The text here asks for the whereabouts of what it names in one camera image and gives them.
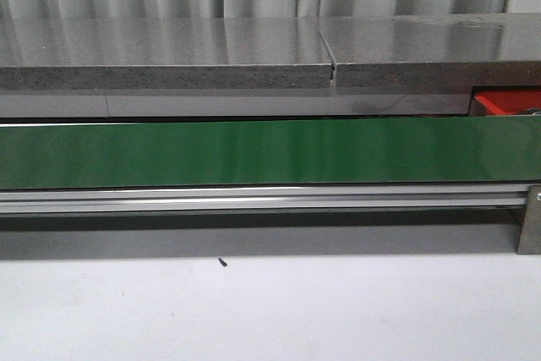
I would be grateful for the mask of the green conveyor belt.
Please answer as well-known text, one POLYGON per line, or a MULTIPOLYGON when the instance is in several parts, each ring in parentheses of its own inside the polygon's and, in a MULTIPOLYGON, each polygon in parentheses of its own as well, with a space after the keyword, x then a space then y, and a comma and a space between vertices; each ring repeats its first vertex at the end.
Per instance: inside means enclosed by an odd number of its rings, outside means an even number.
POLYGON ((519 182, 532 116, 7 126, 2 189, 519 182))

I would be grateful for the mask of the red plastic tray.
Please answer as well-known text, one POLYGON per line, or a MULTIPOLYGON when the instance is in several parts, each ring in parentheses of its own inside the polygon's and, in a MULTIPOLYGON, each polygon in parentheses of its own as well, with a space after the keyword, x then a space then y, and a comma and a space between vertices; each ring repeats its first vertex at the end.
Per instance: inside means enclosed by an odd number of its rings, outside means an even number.
POLYGON ((540 90, 484 90, 474 95, 487 116, 540 113, 540 90))

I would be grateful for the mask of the grey stone slab right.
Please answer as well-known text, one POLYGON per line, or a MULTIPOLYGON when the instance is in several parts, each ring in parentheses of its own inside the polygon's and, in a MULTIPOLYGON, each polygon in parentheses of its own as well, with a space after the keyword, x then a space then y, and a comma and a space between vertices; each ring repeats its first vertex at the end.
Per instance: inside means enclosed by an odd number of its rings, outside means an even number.
POLYGON ((336 85, 532 86, 539 14, 322 18, 336 85))

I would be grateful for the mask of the grey stone slab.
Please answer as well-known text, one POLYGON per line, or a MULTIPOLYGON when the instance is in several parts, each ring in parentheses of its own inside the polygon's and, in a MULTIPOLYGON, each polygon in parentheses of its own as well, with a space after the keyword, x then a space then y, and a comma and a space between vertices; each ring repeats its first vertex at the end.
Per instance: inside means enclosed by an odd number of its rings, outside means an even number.
POLYGON ((1 23, 5 90, 324 88, 312 19, 17 19, 1 23))
POLYGON ((532 86, 539 14, 322 18, 336 85, 532 86))

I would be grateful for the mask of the grey stone slab left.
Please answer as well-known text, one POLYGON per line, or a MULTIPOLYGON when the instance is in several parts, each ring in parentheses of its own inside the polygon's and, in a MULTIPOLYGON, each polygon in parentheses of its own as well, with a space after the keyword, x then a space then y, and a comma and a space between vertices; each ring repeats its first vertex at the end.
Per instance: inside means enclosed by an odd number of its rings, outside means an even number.
POLYGON ((17 19, 1 23, 5 90, 324 88, 312 19, 17 19))

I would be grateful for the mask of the aluminium conveyor frame rail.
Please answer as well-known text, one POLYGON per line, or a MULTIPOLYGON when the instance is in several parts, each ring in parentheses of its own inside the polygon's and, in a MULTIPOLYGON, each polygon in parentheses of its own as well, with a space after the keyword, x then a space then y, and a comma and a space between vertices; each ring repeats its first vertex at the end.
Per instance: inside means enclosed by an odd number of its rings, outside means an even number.
POLYGON ((529 183, 402 184, 200 189, 3 192, 3 214, 242 211, 522 206, 540 197, 529 183))

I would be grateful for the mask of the steel conveyor support bracket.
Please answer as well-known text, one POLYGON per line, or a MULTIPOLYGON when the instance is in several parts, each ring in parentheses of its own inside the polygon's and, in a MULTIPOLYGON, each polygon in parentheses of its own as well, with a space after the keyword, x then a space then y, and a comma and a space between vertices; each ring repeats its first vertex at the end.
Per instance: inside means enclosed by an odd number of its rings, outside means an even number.
POLYGON ((528 191, 522 230, 516 252, 521 255, 541 253, 541 203, 540 186, 532 186, 528 191))

